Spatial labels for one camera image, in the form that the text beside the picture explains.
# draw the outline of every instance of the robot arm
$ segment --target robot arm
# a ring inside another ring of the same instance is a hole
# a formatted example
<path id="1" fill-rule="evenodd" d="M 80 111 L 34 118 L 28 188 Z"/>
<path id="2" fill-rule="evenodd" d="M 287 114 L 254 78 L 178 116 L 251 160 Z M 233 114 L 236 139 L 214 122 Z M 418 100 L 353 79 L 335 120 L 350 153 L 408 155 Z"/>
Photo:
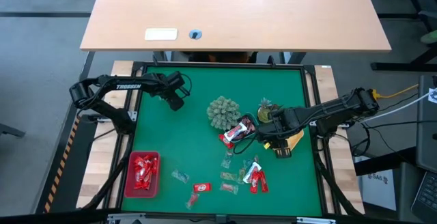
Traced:
<path id="1" fill-rule="evenodd" d="M 375 115 L 379 106 L 372 96 L 371 89 L 354 89 L 346 94 L 312 107 L 296 107 L 280 109 L 270 112 L 272 120 L 256 128 L 256 135 L 260 142 L 269 143 L 272 149 L 279 149 L 277 157 L 290 157 L 286 139 L 299 133 L 310 122 L 315 121 L 318 135 L 325 137 L 334 133 L 338 125 Z"/>
<path id="2" fill-rule="evenodd" d="M 157 73 L 148 73 L 141 77 L 120 77 L 102 75 L 97 78 L 89 78 L 75 83 L 70 88 L 73 104 L 80 110 L 93 109 L 101 115 L 110 118 L 116 131 L 122 134 L 134 132 L 135 124 L 125 109 L 116 109 L 102 100 L 103 96 L 113 90 L 139 89 L 150 94 L 160 96 L 166 100 L 170 108 L 177 111 L 184 105 L 183 98 L 190 95 L 183 85 L 185 84 L 180 72 L 174 72 L 169 76 Z M 99 87 L 94 93 L 91 86 Z M 176 90 L 179 89 L 184 96 L 179 97 Z"/>

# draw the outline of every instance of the green mat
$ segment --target green mat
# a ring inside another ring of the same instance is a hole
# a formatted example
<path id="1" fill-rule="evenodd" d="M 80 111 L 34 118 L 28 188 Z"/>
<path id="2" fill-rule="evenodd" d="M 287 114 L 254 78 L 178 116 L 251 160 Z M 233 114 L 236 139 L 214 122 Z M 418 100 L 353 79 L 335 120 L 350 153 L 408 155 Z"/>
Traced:
<path id="1" fill-rule="evenodd" d="M 179 111 L 158 97 L 144 94 L 139 109 L 133 151 L 157 151 L 161 156 L 159 191 L 153 199 L 124 198 L 123 211 L 187 212 L 199 214 L 257 214 L 321 216 L 320 198 L 308 130 L 294 148 L 293 157 L 275 158 L 272 150 L 254 142 L 244 153 L 234 155 L 229 169 L 221 167 L 226 147 L 220 131 L 211 127 L 206 114 L 210 102 L 219 96 L 231 98 L 241 113 L 256 115 L 263 97 L 286 107 L 304 106 L 298 70 L 243 68 L 149 67 L 148 72 L 170 74 L 176 70 L 193 81 L 191 96 Z M 269 193 L 249 192 L 248 184 L 220 179 L 220 172 L 238 174 L 244 159 L 259 156 Z M 179 169 L 190 176 L 187 184 L 171 177 Z M 238 185 L 238 194 L 220 191 L 221 182 Z M 191 210 L 193 185 L 210 182 L 212 191 L 200 193 Z"/>

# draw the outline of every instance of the red container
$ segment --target red container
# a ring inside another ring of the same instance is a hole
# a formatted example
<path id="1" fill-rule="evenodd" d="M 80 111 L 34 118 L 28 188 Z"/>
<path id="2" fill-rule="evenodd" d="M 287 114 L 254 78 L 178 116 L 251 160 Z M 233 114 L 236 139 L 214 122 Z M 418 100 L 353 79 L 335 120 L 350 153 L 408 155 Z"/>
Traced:
<path id="1" fill-rule="evenodd" d="M 145 189 L 134 189 L 135 186 L 135 159 L 140 157 L 145 157 L 147 155 L 156 157 L 158 159 L 158 168 L 156 169 L 156 173 L 152 174 L 152 179 L 150 182 L 149 190 Z M 124 187 L 124 196 L 125 197 L 134 197 L 134 198 L 152 198 L 158 192 L 159 187 L 159 168 L 161 164 L 161 157 L 158 152 L 132 152 L 129 157 L 129 166 L 128 166 L 128 175 L 126 177 L 126 185 Z"/>

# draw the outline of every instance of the yellow cable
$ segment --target yellow cable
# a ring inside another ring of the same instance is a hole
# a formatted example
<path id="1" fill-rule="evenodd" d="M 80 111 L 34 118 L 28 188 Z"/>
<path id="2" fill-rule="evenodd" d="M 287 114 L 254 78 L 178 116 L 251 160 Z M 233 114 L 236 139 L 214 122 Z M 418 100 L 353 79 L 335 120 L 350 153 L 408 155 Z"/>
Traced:
<path id="1" fill-rule="evenodd" d="M 377 92 L 376 92 L 376 89 L 373 89 L 373 90 L 372 90 L 372 94 L 373 94 L 373 97 L 374 97 L 375 99 L 376 99 L 376 98 L 392 98 L 392 97 L 394 97 L 394 96 L 398 96 L 398 95 L 400 95 L 400 94 L 402 94 L 402 93 L 404 93 L 404 92 L 406 92 L 406 91 L 409 91 L 409 90 L 411 90 L 411 89 L 413 89 L 413 88 L 416 88 L 416 87 L 418 87 L 418 86 L 419 86 L 419 84 L 416 84 L 416 85 L 413 85 L 413 86 L 411 86 L 411 87 L 409 87 L 409 88 L 406 88 L 406 89 L 404 89 L 404 90 L 402 90 L 402 91 L 400 91 L 400 92 L 397 92 L 396 94 L 392 94 L 392 95 L 388 95 L 388 96 L 383 96 L 383 95 L 377 93 Z"/>

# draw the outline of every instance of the gray floor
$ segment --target gray floor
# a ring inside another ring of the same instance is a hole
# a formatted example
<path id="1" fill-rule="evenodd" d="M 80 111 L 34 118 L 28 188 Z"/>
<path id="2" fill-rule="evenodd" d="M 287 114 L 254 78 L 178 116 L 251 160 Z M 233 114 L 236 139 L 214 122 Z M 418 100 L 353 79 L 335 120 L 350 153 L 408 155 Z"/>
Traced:
<path id="1" fill-rule="evenodd" d="M 409 0 L 372 0 L 378 12 L 412 12 Z M 432 0 L 419 0 L 426 9 Z M 91 11 L 94 0 L 0 0 L 0 11 Z M 27 132 L 22 139 L 0 137 L 0 215 L 32 211 L 62 119 L 69 105 L 68 88 L 81 71 L 85 53 L 79 50 L 86 18 L 0 18 L 0 122 Z M 331 65 L 340 94 L 355 87 L 376 88 L 392 94 L 418 81 L 418 73 L 373 72 L 372 61 L 408 62 L 426 46 L 426 33 L 413 20 L 383 20 L 393 50 L 390 53 L 309 53 L 304 64 Z M 114 60 L 151 60 L 150 53 L 97 53 L 90 76 L 108 74 Z M 408 94 L 381 100 L 385 107 Z M 416 107 L 384 117 L 371 124 L 415 120 Z M 392 148 L 415 144 L 414 125 L 380 129 Z M 362 128 L 351 128 L 353 143 L 364 139 Z M 369 153 L 390 152 L 372 133 Z"/>

